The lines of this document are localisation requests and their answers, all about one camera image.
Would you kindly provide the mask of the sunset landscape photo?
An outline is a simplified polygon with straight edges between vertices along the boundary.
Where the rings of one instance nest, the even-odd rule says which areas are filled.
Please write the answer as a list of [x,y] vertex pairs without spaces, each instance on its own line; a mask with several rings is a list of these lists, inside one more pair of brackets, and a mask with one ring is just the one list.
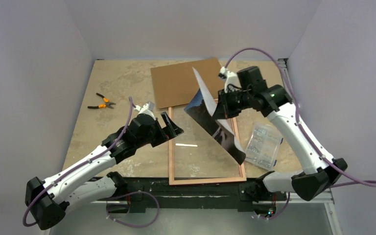
[[187,104],[184,111],[199,124],[239,165],[246,159],[246,153],[226,119],[214,119],[217,108],[211,92],[199,72],[193,68],[199,90]]

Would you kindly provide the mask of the pink picture frame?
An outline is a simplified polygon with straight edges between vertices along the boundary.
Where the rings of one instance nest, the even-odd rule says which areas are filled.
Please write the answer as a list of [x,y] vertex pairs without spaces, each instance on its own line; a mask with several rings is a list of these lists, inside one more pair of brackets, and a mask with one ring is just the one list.
[[173,186],[246,181],[238,164],[217,141],[184,112],[169,107],[169,117],[184,133],[168,143],[168,178]]

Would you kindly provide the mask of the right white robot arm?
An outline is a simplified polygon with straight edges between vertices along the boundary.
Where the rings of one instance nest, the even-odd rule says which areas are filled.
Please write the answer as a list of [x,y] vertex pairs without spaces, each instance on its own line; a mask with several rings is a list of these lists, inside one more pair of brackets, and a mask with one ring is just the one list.
[[218,92],[214,119],[229,119],[252,108],[267,118],[283,135],[302,167],[300,173],[270,171],[257,178],[255,192],[267,199],[274,192],[294,192],[310,201],[337,182],[348,165],[342,158],[334,158],[306,129],[297,113],[291,96],[281,85],[268,87],[257,66],[238,72],[222,67],[219,77],[225,82]]

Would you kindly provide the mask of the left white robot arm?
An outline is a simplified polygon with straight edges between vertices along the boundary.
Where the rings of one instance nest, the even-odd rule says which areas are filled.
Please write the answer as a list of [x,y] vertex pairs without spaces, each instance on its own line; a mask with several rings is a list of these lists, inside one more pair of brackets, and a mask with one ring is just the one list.
[[96,181],[91,179],[132,157],[145,145],[156,147],[183,134],[183,129],[166,112],[161,116],[165,127],[148,114],[129,117],[123,127],[111,133],[80,161],[44,180],[38,177],[29,180],[25,192],[24,226],[38,225],[41,230],[47,230],[83,204],[98,199],[127,199],[136,194],[117,172],[110,172]]

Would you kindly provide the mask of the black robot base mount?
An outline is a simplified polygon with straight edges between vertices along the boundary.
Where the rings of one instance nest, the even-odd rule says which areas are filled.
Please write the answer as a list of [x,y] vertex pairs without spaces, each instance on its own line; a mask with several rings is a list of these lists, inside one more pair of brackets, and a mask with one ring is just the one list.
[[118,186],[102,201],[124,201],[130,211],[146,209],[219,209],[275,214],[275,206],[287,200],[284,192],[266,192],[255,178],[245,182],[172,186],[167,178],[122,177],[112,173]]

